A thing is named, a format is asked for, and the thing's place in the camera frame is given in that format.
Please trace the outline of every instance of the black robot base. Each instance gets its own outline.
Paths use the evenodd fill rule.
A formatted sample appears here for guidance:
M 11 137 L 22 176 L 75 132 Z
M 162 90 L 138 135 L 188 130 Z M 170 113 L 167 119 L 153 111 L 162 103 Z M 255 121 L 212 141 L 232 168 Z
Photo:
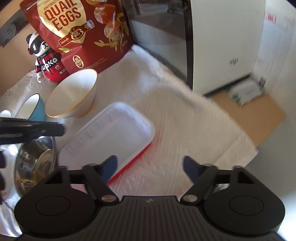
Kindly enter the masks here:
M 23 231 L 18 241 L 282 241 L 276 234 L 285 208 L 281 200 L 244 168 L 218 170 L 185 157 L 194 183 L 175 196 L 124 196 L 105 184 L 117 168 L 111 156 L 101 165 L 68 171 L 60 167 L 15 207 Z M 71 188 L 84 184 L 88 194 Z M 229 183 L 215 191 L 217 184 Z

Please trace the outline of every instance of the white plastic tray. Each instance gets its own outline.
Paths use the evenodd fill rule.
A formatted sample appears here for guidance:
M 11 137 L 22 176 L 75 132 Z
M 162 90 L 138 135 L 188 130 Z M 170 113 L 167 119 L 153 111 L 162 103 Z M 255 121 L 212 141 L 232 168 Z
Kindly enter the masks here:
M 154 134 L 154 126 L 145 116 L 125 103 L 115 102 L 66 143 L 60 152 L 59 164 L 76 170 L 90 163 L 101 164 L 116 155 L 118 167 L 113 181 L 143 154 Z

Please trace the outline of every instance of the blue bowl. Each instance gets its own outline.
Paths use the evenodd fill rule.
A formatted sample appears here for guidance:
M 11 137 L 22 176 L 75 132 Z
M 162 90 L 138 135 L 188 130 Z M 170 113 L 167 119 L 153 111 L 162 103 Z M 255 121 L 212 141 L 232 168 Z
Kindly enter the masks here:
M 15 118 L 46 121 L 45 105 L 39 94 L 30 96 L 20 107 Z

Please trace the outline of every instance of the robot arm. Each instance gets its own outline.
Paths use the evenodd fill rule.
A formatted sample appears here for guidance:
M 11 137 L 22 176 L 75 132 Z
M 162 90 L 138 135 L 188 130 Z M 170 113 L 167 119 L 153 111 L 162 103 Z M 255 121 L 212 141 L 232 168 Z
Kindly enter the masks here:
M 35 62 L 35 70 L 36 70 L 36 76 L 37 76 L 37 81 L 39 83 L 42 83 L 45 81 L 45 77 L 43 75 L 42 69 L 41 69 L 41 65 L 38 63 L 38 60 L 36 59 Z

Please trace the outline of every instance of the white appliance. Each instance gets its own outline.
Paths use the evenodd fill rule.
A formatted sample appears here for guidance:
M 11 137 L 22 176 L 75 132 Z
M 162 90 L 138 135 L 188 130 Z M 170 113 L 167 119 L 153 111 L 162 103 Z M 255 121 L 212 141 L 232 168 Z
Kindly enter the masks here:
M 209 93 L 252 72 L 265 0 L 123 3 L 136 43 L 167 64 L 194 92 Z
M 193 91 L 208 93 L 253 71 L 265 0 L 191 0 Z

